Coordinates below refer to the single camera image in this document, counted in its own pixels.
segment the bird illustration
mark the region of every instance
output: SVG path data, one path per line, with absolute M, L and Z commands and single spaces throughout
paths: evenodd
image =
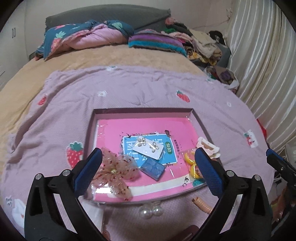
M 170 132 L 168 130 L 165 130 L 165 134 L 167 135 L 167 137 L 171 137 Z

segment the white cabinet door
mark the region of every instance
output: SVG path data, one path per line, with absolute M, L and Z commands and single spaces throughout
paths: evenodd
M 24 0 L 0 32 L 0 90 L 28 62 L 25 47 Z

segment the white curtain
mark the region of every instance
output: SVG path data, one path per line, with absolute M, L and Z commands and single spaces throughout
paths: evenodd
M 236 0 L 226 39 L 237 95 L 279 152 L 296 135 L 296 33 L 272 0 Z

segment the earrings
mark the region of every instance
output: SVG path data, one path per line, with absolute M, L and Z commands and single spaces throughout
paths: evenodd
M 138 146 L 141 146 L 141 145 L 146 146 L 146 139 L 144 137 L 142 139 L 138 138 L 137 141 L 138 141 Z
M 159 146 L 156 145 L 156 142 L 153 142 L 153 143 L 152 143 L 152 146 L 149 145 L 149 147 L 152 148 L 152 152 L 153 152 L 153 153 L 155 152 L 155 150 L 158 150 L 158 149 L 159 149 Z

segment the pink blanket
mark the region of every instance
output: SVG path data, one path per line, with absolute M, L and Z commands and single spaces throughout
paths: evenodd
M 105 24 L 94 27 L 90 33 L 75 38 L 69 38 L 56 51 L 61 53 L 71 49 L 81 50 L 111 44 L 125 44 L 127 39 L 119 30 L 108 28 Z

